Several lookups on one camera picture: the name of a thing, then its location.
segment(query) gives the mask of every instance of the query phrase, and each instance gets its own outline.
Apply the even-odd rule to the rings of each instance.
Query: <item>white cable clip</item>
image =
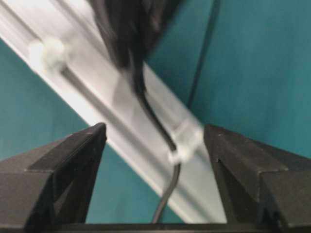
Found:
[[[29,66],[37,73],[61,71],[67,64],[71,49],[60,39],[47,37],[28,46]]]
[[[203,143],[203,134],[199,125],[190,119],[184,120],[172,135],[177,150],[169,153],[170,163],[176,165],[188,161]]]

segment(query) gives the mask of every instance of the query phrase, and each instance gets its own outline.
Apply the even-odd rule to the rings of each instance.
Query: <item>blurry black object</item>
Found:
[[[182,0],[89,0],[101,36],[117,68],[130,51],[144,58],[163,34]],[[133,48],[139,41],[139,47]]]
[[[106,141],[97,124],[0,162],[0,232],[84,223]]]
[[[311,160],[208,125],[211,157],[228,224],[311,232]]]
[[[311,160],[211,125],[205,129],[205,142],[227,224],[85,224],[105,140],[105,125],[97,124],[1,161],[0,232],[309,233],[311,230]]]

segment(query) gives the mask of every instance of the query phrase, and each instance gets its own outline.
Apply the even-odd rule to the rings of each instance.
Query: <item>teal background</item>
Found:
[[[186,103],[210,12],[188,0],[148,60]],[[222,0],[190,110],[253,139],[310,156],[311,1]],[[86,124],[0,42],[0,159]],[[149,222],[157,195],[106,147],[88,222]],[[181,220],[167,208],[165,222]]]
[[[183,102],[210,3],[186,1],[149,59]],[[311,157],[310,12],[309,0],[220,0],[190,110],[204,124]]]

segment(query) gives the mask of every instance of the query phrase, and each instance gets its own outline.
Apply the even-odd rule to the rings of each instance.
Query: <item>black wire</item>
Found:
[[[157,206],[154,217],[152,219],[152,223],[158,223],[160,221],[162,213],[165,209],[165,206],[178,183],[180,168],[181,168],[180,164],[177,164],[174,166],[174,172],[173,172],[171,183],[169,187],[166,189],[165,193],[162,195],[162,198]]]
[[[164,138],[165,142],[168,144],[171,152],[174,152],[174,151],[176,151],[176,144],[173,142],[170,135],[164,129],[163,125],[161,124],[161,122],[159,121],[157,116],[155,115],[154,111],[152,110],[151,106],[149,105],[149,103],[146,99],[147,90],[145,87],[142,70],[139,71],[138,75],[139,75],[139,77],[134,78],[134,91],[135,91],[135,94],[137,96],[137,99],[138,99],[142,109],[144,110],[145,114],[147,115],[147,117],[151,120],[153,125],[157,128],[159,133]],[[180,169],[181,169],[180,164],[177,164],[174,166],[172,180],[171,180],[168,188],[165,190],[164,194],[161,197],[161,200],[160,200],[160,202],[156,208],[156,211],[154,213],[152,223],[158,223],[160,221],[161,216],[163,214],[163,211],[165,209],[165,206],[166,206],[172,192],[174,191],[174,189],[178,183]]]
[[[202,49],[201,49],[200,56],[199,56],[199,61],[197,63],[197,67],[196,67],[195,74],[193,77],[193,82],[191,85],[190,95],[189,95],[188,104],[187,104],[188,108],[191,108],[192,103],[193,103],[194,94],[196,92],[199,78],[202,73],[204,59],[205,59],[207,50],[209,48],[211,37],[214,32],[214,27],[216,24],[219,9],[220,9],[220,0],[214,0],[212,3],[211,12],[208,17],[207,28],[205,30],[205,34],[203,38],[203,44],[202,44]]]
[[[98,10],[99,11],[95,10],[95,14],[97,16],[101,12],[101,9],[98,9]],[[102,37],[103,41],[105,41],[105,38],[104,38],[105,33],[103,32],[104,28],[102,27],[101,23],[98,20],[96,22],[97,22],[99,31],[101,32],[100,33],[101,37]],[[130,64],[129,64],[129,67],[125,71],[125,75],[128,76],[129,81],[132,82],[131,85],[134,89],[134,93],[135,93],[142,109],[144,110],[146,116],[150,119],[150,121],[153,123],[155,128],[161,134],[164,141],[167,143],[168,147],[170,148],[171,152],[174,152],[174,151],[176,151],[176,144],[174,143],[174,141],[172,140],[172,138],[170,137],[168,132],[165,130],[165,128],[163,127],[163,125],[161,124],[161,122],[159,121],[157,116],[155,115],[154,111],[152,110],[152,108],[151,108],[151,106],[148,103],[147,98],[146,98],[147,90],[145,87],[145,81],[144,81],[144,76],[143,76],[143,72],[142,72],[143,55],[145,53],[141,47],[142,41],[141,41],[140,35],[137,35],[137,36],[138,37],[136,39],[134,39],[133,45],[132,45],[131,49],[129,50]],[[172,180],[171,180],[168,188],[164,192],[164,194],[163,194],[163,196],[162,196],[162,198],[158,204],[158,207],[155,211],[152,223],[159,222],[159,220],[162,216],[163,210],[164,210],[172,192],[174,191],[174,189],[177,185],[180,169],[181,169],[180,164],[174,166]]]

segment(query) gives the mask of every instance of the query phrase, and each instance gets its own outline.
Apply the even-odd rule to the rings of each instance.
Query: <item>metal rail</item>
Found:
[[[0,37],[28,64],[34,40],[58,38],[73,54],[63,72],[38,75],[89,125],[107,124],[108,143],[158,194],[170,179],[168,148],[150,124],[127,81],[109,61],[85,0],[0,0]],[[145,68],[148,101],[171,134],[181,125],[188,138],[203,127],[169,88]],[[188,223],[225,222],[225,214],[201,142],[183,165],[170,207]]]

